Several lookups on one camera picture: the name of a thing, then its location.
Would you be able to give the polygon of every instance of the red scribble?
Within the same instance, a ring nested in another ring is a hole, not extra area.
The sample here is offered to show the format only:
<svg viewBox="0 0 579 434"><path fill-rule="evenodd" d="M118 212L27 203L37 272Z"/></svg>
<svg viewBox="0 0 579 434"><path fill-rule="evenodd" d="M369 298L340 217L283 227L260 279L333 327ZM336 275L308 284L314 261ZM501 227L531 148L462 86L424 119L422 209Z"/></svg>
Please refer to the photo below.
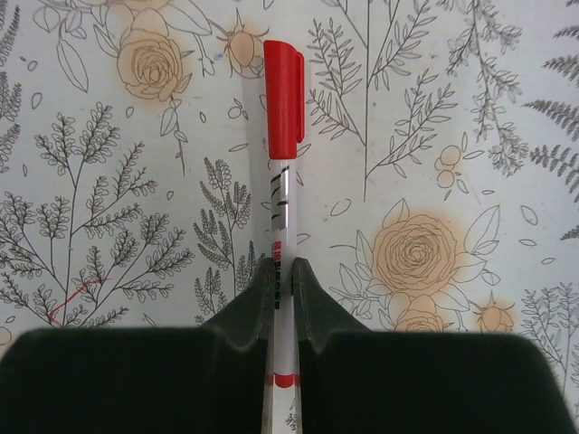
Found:
<svg viewBox="0 0 579 434"><path fill-rule="evenodd" d="M49 322L50 323L56 323L58 326L62 327L62 324L59 321L57 321L56 319L54 319L54 316L58 313L58 311L61 310L62 307L68 306L69 302L71 302L76 296L78 296L89 285L92 285L93 283L104 283L107 280L110 280L110 279L105 278L104 280L89 280L88 282L85 282L84 284L82 284L80 287L77 288L76 291L74 291L72 293L72 295L70 297L68 297L66 299L66 301L64 303L60 304L59 306L55 307L53 310L50 311L50 313L48 314Z"/></svg>

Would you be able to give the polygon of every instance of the floral tablecloth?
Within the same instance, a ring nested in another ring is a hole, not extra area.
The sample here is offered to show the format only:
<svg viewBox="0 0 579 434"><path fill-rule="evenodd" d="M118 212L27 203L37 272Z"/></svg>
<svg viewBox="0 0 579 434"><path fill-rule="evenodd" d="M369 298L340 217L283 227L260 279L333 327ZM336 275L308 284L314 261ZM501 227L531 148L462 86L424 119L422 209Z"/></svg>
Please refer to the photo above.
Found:
<svg viewBox="0 0 579 434"><path fill-rule="evenodd" d="M578 24L576 0L0 0L0 348L196 326L243 291L282 39L308 60L299 248L329 294L379 330L525 335L577 418Z"/></svg>

